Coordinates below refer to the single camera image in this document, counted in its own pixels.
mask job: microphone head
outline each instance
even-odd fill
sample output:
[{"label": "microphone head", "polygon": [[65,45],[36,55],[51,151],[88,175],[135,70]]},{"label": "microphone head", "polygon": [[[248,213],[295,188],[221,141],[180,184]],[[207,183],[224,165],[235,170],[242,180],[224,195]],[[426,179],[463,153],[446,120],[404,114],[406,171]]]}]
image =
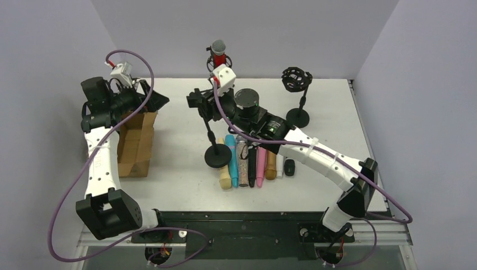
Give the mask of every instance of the microphone head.
[{"label": "microphone head", "polygon": [[216,55],[223,55],[225,52],[225,43],[221,39],[217,39],[212,43],[212,52]]}]

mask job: black cylinder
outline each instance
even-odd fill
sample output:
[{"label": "black cylinder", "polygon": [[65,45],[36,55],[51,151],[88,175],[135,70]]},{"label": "black cylinder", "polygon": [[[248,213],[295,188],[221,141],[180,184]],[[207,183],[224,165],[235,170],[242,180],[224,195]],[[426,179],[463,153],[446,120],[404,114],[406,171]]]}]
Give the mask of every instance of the black cylinder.
[{"label": "black cylinder", "polygon": [[234,97],[238,115],[242,118],[252,118],[260,107],[258,105],[258,93],[250,88],[239,90]]}]

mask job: black round base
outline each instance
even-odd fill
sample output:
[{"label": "black round base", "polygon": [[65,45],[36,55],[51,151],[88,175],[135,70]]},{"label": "black round base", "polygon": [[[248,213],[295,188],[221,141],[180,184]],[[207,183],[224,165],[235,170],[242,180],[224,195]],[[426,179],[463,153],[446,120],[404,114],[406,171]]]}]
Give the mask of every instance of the black round base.
[{"label": "black round base", "polygon": [[210,146],[207,151],[205,151],[205,163],[209,167],[219,169],[227,165],[232,159],[232,151],[226,145],[217,145],[219,149],[218,154],[214,151],[214,146]]},{"label": "black round base", "polygon": [[300,115],[298,115],[299,111],[299,108],[289,110],[286,114],[286,120],[297,128],[304,128],[310,123],[310,116],[305,110],[301,110]]}]

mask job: white wall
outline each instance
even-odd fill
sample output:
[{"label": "white wall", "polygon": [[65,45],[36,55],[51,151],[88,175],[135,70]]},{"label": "white wall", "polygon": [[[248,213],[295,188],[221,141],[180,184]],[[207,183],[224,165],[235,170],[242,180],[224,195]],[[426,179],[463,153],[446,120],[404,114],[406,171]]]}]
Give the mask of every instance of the white wall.
[{"label": "white wall", "polygon": [[[80,82],[107,75],[115,47],[90,1],[3,0],[0,33],[0,268],[69,269],[48,253],[47,226],[85,159]],[[79,239],[74,202],[84,187],[55,226],[64,257]]]},{"label": "white wall", "polygon": [[420,270],[477,269],[477,1],[400,0],[354,86]]},{"label": "white wall", "polygon": [[240,77],[278,78],[295,65],[354,78],[398,0],[91,2],[116,46],[142,53],[158,77],[207,75],[205,47],[222,38]]}]

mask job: wall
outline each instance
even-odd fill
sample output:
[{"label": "wall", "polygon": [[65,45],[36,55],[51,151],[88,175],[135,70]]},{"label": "wall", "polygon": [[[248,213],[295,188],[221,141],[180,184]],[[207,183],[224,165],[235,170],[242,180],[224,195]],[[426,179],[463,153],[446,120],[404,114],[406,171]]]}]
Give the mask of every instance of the wall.
[{"label": "wall", "polygon": [[[2,269],[69,269],[48,253],[53,207],[84,161],[80,82],[107,75],[114,44],[90,1],[0,4],[0,265]],[[82,228],[74,202],[54,231],[56,251],[71,258]]]},{"label": "wall", "polygon": [[477,2],[401,0],[354,86],[420,270],[477,269]]},{"label": "wall", "polygon": [[92,0],[118,48],[144,54],[158,77],[195,78],[208,75],[205,48],[218,38],[240,77],[298,66],[315,78],[354,78],[397,2]]}]

